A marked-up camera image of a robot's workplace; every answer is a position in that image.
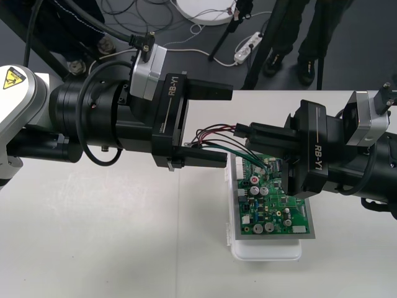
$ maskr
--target power strip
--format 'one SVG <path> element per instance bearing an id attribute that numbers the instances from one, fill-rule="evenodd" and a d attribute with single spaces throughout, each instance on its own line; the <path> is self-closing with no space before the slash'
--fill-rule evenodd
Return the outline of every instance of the power strip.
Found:
<path id="1" fill-rule="evenodd" d="M 259 37 L 261 33 L 256 32 L 251 38 L 238 50 L 238 52 L 234 55 L 234 60 L 238 64 L 243 64 L 244 61 L 248 58 L 248 56 L 251 54 L 251 52 L 254 51 L 254 49 L 260 44 L 262 41 L 262 37 Z M 254 47 L 252 48 L 252 51 L 249 49 L 249 45 L 253 44 Z"/>

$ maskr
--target green circuit board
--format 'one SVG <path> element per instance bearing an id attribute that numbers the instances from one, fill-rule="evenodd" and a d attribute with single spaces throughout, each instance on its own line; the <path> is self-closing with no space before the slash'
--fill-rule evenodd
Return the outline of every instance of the green circuit board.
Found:
<path id="1" fill-rule="evenodd" d="M 266 171 L 242 160 L 243 177 L 238 179 L 241 234 L 309 234 L 305 200 L 282 190 L 282 161 L 268 155 L 258 157 L 267 165 Z"/>

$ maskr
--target white table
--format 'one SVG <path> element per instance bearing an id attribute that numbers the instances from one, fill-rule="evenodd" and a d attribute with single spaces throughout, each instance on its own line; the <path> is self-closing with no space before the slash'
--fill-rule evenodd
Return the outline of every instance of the white table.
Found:
<path id="1" fill-rule="evenodd" d="M 336 114 L 349 96 L 236 91 L 232 102 L 192 101 L 185 139 L 221 122 L 282 126 L 303 98 Z M 245 263 L 226 246 L 222 169 L 168 173 L 127 152 L 111 168 L 86 157 L 25 160 L 0 192 L 0 297 L 395 297 L 397 222 L 325 192 L 311 209 L 316 239 L 302 241 L 300 261 Z"/>

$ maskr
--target floor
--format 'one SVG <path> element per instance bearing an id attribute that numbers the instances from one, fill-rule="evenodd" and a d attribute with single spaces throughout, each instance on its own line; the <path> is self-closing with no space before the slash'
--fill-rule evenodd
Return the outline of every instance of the floor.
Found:
<path id="1" fill-rule="evenodd" d="M 254 0 L 252 13 L 270 11 L 274 0 Z M 125 7 L 124 0 L 111 0 L 112 8 L 116 11 Z M 294 90 L 306 89 L 296 79 L 294 65 L 298 56 L 297 49 L 305 38 L 311 18 L 314 13 L 315 1 L 311 1 L 303 14 L 303 22 L 295 48 L 284 59 L 283 69 L 272 79 L 260 74 L 256 89 Z M 171 5 L 174 13 L 174 22 L 183 17 Z M 395 11 L 397 1 L 394 0 L 359 0 L 355 1 L 344 14 L 342 22 L 336 29 L 332 42 L 328 48 L 325 62 L 323 89 L 326 90 L 361 90 L 378 89 L 384 82 L 393 82 L 393 75 L 397 73 L 397 38 L 393 37 L 397 23 Z M 139 2 L 139 11 L 144 18 L 152 24 L 166 24 L 169 20 L 169 11 L 162 6 L 155 6 L 147 2 Z M 234 34 L 230 34 L 217 54 L 223 63 L 233 62 L 234 48 L 245 37 L 258 31 L 268 15 L 253 17 L 245 20 Z M 114 24 L 112 16 L 106 16 L 107 23 Z M 123 14 L 118 17 L 122 23 L 138 24 L 139 27 L 129 25 L 135 30 L 145 30 L 142 21 L 137 20 L 131 14 Z M 192 23 L 185 21 L 173 26 L 174 30 L 158 32 L 156 42 L 163 45 L 168 42 L 183 41 L 192 34 Z M 126 32 L 118 25 L 113 28 Z M 172 44 L 169 48 L 197 48 L 211 52 L 212 48 L 225 31 L 226 25 L 206 27 L 201 34 L 186 43 Z M 21 64 L 23 59 L 24 43 L 0 21 L 0 32 L 3 40 L 7 40 L 7 46 L 0 47 L 0 65 Z M 119 50 L 127 48 L 127 45 L 118 43 Z M 120 56 L 120 59 L 129 60 L 129 54 Z M 38 56 L 33 54 L 30 64 L 31 69 L 38 72 L 51 72 Z M 219 83 L 232 84 L 239 89 L 247 74 L 246 65 L 225 68 L 215 62 L 208 62 L 206 56 L 200 53 L 172 53 L 167 54 L 167 60 L 163 73 L 187 71 L 189 76 L 197 79 L 217 81 Z M 125 72 L 112 71 L 112 76 L 124 77 Z M 313 83 L 309 89 L 315 89 Z"/>

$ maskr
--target black cable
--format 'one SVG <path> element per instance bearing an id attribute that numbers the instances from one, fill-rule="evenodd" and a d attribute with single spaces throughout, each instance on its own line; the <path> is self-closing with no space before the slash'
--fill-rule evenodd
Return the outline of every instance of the black cable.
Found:
<path id="1" fill-rule="evenodd" d="M 30 60 L 30 49 L 32 48 L 32 40 L 33 40 L 33 32 L 35 30 L 35 24 L 38 17 L 38 12 L 43 4 L 44 0 L 37 0 L 35 5 L 33 6 L 32 15 L 29 19 L 29 25 L 27 27 L 27 35 L 26 35 L 26 46 L 25 46 L 25 55 L 24 55 L 24 66 L 29 66 Z"/>
<path id="2" fill-rule="evenodd" d="M 335 115 L 335 118 L 341 118 L 341 115 L 343 115 L 343 110 L 340 110 L 340 111 Z"/>
<path id="3" fill-rule="evenodd" d="M 375 143 L 370 147 L 370 155 L 368 157 L 367 166 L 365 167 L 364 175 L 362 176 L 360 181 L 348 190 L 344 190 L 343 188 L 336 189 L 337 191 L 339 191 L 340 194 L 343 194 L 344 196 L 350 196 L 352 194 L 355 194 L 356 192 L 359 192 L 361 189 L 363 189 L 363 187 L 365 187 L 365 185 L 371 178 L 373 168 L 375 167 L 375 163 L 377 161 L 377 149 L 378 143 Z"/>
<path id="4" fill-rule="evenodd" d="M 233 138 L 230 138 L 230 139 L 235 141 L 237 144 L 231 143 L 231 142 L 226 141 L 226 140 L 220 140 L 220 139 L 217 139 L 217 138 L 210 138 L 208 140 L 204 140 L 202 143 L 208 143 L 208 142 L 225 142 L 225 143 L 228 143 L 228 144 L 230 144 L 232 146 L 235 146 L 235 147 L 239 148 L 240 150 L 244 151 L 245 153 L 247 153 L 248 155 L 253 157 L 255 160 L 257 160 L 259 162 L 260 165 L 262 165 L 262 166 L 265 165 L 264 162 L 258 156 L 255 155 L 255 153 L 253 153 L 251 150 L 249 150 L 246 147 L 244 147 L 244 145 L 242 143 L 239 143 L 238 141 L 234 140 Z"/>
<path id="5" fill-rule="evenodd" d="M 124 12 L 128 11 L 128 10 L 132 7 L 132 5 L 134 5 L 134 3 L 135 3 L 136 1 L 137 1 L 137 0 L 132 0 L 131 4 L 128 5 L 127 8 L 125 8 L 125 9 L 123 9 L 123 10 L 121 10 L 121 11 L 106 11 L 106 10 L 104 9 L 104 0 L 100 0 L 100 6 L 101 6 L 101 8 L 102 8 L 102 10 L 103 10 L 103 12 L 104 12 L 105 14 L 108 14 L 108 15 L 110 15 L 110 16 L 117 16 L 117 15 L 119 15 L 119 14 L 123 14 Z"/>
<path id="6" fill-rule="evenodd" d="M 76 11 L 84 20 L 86 20 L 93 26 L 97 27 L 98 29 L 101 29 L 102 31 L 108 33 L 109 35 L 111 35 L 119 40 L 123 40 L 124 42 L 128 42 L 128 43 L 131 42 L 131 37 L 129 35 L 123 34 L 119 31 L 114 30 L 114 29 L 106 26 L 105 24 L 101 23 L 95 17 L 91 16 L 85 10 L 81 9 L 72 0 L 64 0 L 64 2 L 67 3 L 67 5 L 70 6 L 74 11 Z"/>
<path id="7" fill-rule="evenodd" d="M 82 118 L 82 113 L 83 113 L 83 101 L 84 101 L 84 97 L 86 95 L 86 92 L 88 90 L 89 85 L 92 83 L 92 81 L 95 79 L 95 77 L 104 69 L 109 68 L 111 66 L 126 66 L 129 69 L 132 67 L 131 63 L 128 63 L 126 61 L 120 61 L 120 60 L 116 60 L 116 61 L 109 61 L 109 62 L 105 62 L 101 65 L 99 65 L 84 81 L 83 85 L 81 86 L 81 90 L 77 99 L 77 104 L 76 104 L 76 130 L 77 130 L 77 136 L 79 138 L 79 142 L 83 148 L 83 151 L 85 152 L 85 154 L 88 156 L 88 158 L 94 162 L 95 164 L 99 165 L 99 166 L 111 166 L 114 165 L 116 163 L 116 161 L 120 158 L 120 155 L 122 154 L 122 149 L 118 148 L 117 149 L 117 153 L 116 156 L 110 160 L 110 161 L 101 161 L 98 160 L 90 151 L 90 149 L 88 148 L 87 145 L 87 140 L 86 137 L 84 136 L 84 131 L 83 128 L 81 127 L 81 118 Z"/>

